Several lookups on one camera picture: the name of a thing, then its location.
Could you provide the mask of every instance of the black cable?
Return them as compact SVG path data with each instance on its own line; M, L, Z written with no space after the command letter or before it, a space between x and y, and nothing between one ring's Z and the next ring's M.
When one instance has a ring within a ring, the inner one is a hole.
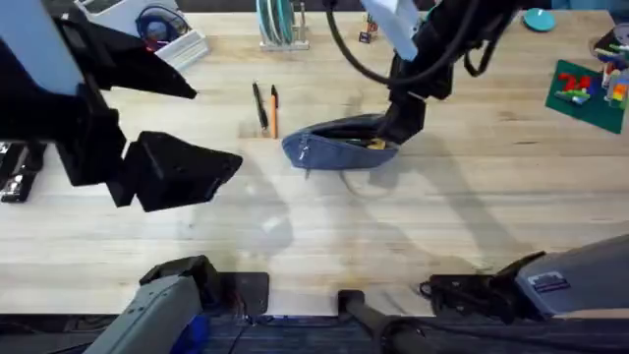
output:
M154 10L154 9L160 9L162 11L165 11L166 13L174 16L175 19L169 20L169 19L164 18L163 15L153 15L153 14L145 15L144 14L147 11ZM173 25L173 23L177 19L179 19L179 21L181 21L182 24L184 25L185 28L183 30L179 30L177 29L175 25ZM152 40L148 37L148 26L153 23L160 23L166 27L166 34L165 34L167 36L165 40L166 42L172 42L175 39L182 36L184 33L192 29L190 25L188 25L188 22L186 21L186 19L184 19L177 12L167 7L160 6L160 5L150 5L150 6L145 7L136 18L136 28L138 30L138 34L140 35L142 39L144 39L144 41L148 42L148 44L157 45L157 47L153 49L159 49L160 47L160 45L158 45L159 42L152 43Z
M408 319L401 318L399 321L407 322ZM420 320L420 319L412 319L412 321L418 324L417 330L419 331L422 331L421 325L424 325L427 327L431 327L433 329L437 329L437 330L441 330L441 331L453 333L453 334L469 335L469 336L474 336L476 338L486 338L486 339L502 340L502 341L507 341L507 342L520 343L520 344L536 345L536 346L552 348L556 350L571 350L571 351L582 352L582 353L597 353L597 354L628 353L629 352L629 348L618 349L618 348L605 348L605 347L594 347L594 346L581 346L581 345L576 345L576 344L561 343L561 342L545 340L545 339L536 339L536 338L530 338L530 337L521 337L521 336L504 335L504 334L483 333L483 332L477 332L473 330L458 329L458 328L453 328L447 325L433 324L431 322Z
M352 318L345 319L343 321L336 321L331 324L282 324L275 321L275 318L271 318L266 322L256 321L256 325L262 325L267 327L278 328L338 328L344 326L352 321Z
M173 10L171 10L171 9L169 9L169 8L167 8L167 7L165 7L165 6L161 6L161 5L149 5L149 6L146 6L146 7L145 7L145 8L144 8L141 12L140 12L140 14L138 15L138 19L139 19L139 18L141 18L141 17L144 15L144 13L145 13L146 11L151 10L151 9L161 9L161 10L164 10L164 11L166 11L167 13L170 13L171 15L174 15L176 18L178 18L179 20L181 20L181 22L182 22L182 23L184 23L184 25L186 25L186 29L188 29L188 30L189 30L189 29L191 29L190 25L188 25L188 22L186 21L186 19L184 19L184 17L183 17L183 16L181 16L181 15L179 15L179 13L177 13L177 12L175 12L175 11L173 11Z
M72 345L69 347L65 347L65 348L61 348L61 349L57 349L51 352L46 352L45 354L63 354L63 353L67 353L71 350L78 350L80 348L88 348L89 346L91 346L93 342L87 342L87 343L81 343L81 344L76 344L76 345Z
M247 324L240 330L240 332L238 333L236 338L234 338L234 341L232 342L232 346L229 347L229 351L227 352L227 354L234 353L234 350L236 349L236 345L238 345L238 342L240 341L240 338L243 336L243 334L245 334L247 329L249 329L250 327L251 327L251 325Z
M387 78L384 77L376 72L373 72L372 70L368 69L366 66L364 66L350 51L350 49L347 47L347 45L345 44L345 42L343 41L343 38L341 36L341 34L339 33L338 27L336 26L336 21L334 20L334 5L332 3L327 3L325 6L325 15L327 17L327 24L330 27L330 31L332 32L332 38L334 39L334 41L336 42L336 45L338 46L339 50L341 51L341 54L343 54L343 56L345 57L345 59L347 59L347 61L356 69L358 70L361 74L363 74L364 76L378 82L384 85L388 85L388 86L405 86L405 85L411 85L411 84L416 84L420 81L423 81L425 79L428 79L430 76L434 75L439 69L441 69L443 66L448 65L450 63L450 60L452 59L452 57L454 55L456 55L456 52L458 49L460 49L461 44L463 43L463 40L465 38L465 35L468 33L468 30L471 27L472 24L472 20L474 19L474 15L476 14L477 10L479 9L479 5L481 3L481 0L471 0L470 1L470 5L468 6L468 9L463 17L463 21L461 22L461 25L458 29L458 31L456 32L456 34L454 35L454 38L452 39L452 42L450 43L450 45L447 46L447 48L445 49L445 53L443 53L443 55L439 58L439 60L437 60L436 62L434 62L429 68L427 68L425 71L409 77L409 78L402 78L402 79L392 79L392 78Z

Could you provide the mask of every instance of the denim pencil case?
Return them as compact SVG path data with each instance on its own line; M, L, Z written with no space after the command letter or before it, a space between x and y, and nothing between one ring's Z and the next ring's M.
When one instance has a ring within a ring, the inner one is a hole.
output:
M315 124L284 138L282 147L295 167L323 170L377 167L398 150L397 145L389 142L383 142L382 148L367 147L376 138L380 117L363 114Z

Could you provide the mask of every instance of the orange pencil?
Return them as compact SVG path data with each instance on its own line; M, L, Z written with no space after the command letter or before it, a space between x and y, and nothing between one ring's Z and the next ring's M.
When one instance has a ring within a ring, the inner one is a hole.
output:
M271 87L271 137L277 139L277 91Z

